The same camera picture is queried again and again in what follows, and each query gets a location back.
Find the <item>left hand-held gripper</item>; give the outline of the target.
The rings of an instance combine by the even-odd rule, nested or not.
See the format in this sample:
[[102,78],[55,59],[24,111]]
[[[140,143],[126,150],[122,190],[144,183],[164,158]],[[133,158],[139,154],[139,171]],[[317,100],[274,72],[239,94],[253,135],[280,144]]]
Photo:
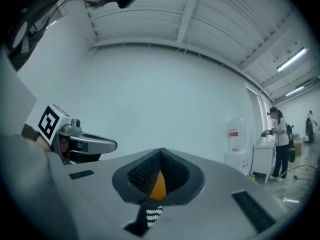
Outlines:
[[47,104],[38,128],[50,151],[58,154],[64,165],[99,161],[101,154],[118,147],[115,140],[82,132],[80,120],[53,103]]

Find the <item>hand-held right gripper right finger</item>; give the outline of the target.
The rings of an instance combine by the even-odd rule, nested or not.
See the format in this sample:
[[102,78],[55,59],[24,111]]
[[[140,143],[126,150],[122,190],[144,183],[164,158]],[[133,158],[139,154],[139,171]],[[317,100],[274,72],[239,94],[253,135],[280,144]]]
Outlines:
[[232,194],[245,191],[274,219],[286,213],[284,205],[266,188],[223,163],[173,151],[197,165],[205,182],[189,203],[165,206],[144,240],[248,240],[258,232]]

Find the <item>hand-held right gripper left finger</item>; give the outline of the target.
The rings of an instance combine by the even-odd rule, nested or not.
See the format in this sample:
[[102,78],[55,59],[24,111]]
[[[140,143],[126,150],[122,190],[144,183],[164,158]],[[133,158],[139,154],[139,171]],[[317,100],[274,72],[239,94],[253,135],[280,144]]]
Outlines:
[[49,153],[54,182],[74,223],[77,240],[141,240],[147,229],[145,203],[153,187],[140,191],[131,170],[155,153],[145,150],[108,160],[64,165]]

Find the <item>person's left forearm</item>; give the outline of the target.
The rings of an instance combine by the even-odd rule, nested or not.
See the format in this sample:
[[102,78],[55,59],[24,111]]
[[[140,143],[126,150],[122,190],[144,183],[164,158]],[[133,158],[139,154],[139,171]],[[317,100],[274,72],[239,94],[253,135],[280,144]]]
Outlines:
[[25,124],[22,132],[21,132],[21,136],[34,141],[35,143],[37,143],[45,152],[50,152],[51,151],[51,147],[50,145],[47,143],[47,141],[42,137],[42,135],[40,134],[40,132],[36,131],[32,126]]

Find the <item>white water dispenser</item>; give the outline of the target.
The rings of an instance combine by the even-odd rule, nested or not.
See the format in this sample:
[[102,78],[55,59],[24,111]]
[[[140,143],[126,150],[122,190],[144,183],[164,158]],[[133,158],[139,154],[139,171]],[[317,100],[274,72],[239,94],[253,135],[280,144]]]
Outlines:
[[250,174],[251,157],[246,150],[227,151],[224,156],[224,164],[233,167],[245,176]]

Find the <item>white cabinet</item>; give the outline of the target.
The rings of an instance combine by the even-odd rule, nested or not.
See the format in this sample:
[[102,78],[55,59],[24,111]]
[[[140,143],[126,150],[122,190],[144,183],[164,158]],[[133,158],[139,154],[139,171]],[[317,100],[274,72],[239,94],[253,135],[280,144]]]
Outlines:
[[274,141],[260,141],[253,146],[250,177],[256,174],[264,175],[264,183],[269,180],[276,161],[276,143]]

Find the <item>clear water bottle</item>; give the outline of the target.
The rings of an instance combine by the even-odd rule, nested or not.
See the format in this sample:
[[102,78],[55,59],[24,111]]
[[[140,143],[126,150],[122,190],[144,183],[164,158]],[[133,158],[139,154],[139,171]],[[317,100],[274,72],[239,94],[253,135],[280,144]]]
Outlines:
[[244,150],[247,143],[245,121],[242,118],[235,118],[229,121],[228,128],[228,150],[238,152]]

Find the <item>cardboard box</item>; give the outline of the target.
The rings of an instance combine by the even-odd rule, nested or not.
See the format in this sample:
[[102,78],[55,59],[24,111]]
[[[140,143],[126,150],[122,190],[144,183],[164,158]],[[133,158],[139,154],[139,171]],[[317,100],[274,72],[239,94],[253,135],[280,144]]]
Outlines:
[[302,155],[303,140],[301,139],[299,134],[293,135],[293,144],[294,144],[295,155],[301,156]]

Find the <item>fluorescent tube light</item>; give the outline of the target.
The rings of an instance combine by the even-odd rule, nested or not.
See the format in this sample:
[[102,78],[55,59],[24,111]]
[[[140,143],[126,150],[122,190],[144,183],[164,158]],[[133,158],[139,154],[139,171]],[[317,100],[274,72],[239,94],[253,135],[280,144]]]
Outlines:
[[287,94],[285,95],[285,97],[292,96],[292,95],[296,94],[297,92],[300,92],[300,91],[303,90],[304,88],[305,88],[304,86],[301,86],[301,87],[299,87],[299,88],[296,88],[296,89],[294,89],[293,91],[287,93]]
[[284,63],[279,65],[276,70],[278,73],[285,70],[287,67],[289,67],[291,64],[295,63],[299,58],[303,57],[308,52],[307,48],[302,47],[297,53],[295,53],[293,56],[288,58]]

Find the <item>person's olive sweatshirt torso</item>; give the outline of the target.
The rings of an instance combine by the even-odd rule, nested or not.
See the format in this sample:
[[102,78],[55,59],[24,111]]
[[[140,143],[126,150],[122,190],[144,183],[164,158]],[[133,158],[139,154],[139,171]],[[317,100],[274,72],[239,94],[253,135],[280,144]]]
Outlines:
[[59,0],[0,0],[0,43],[19,71],[43,37]]

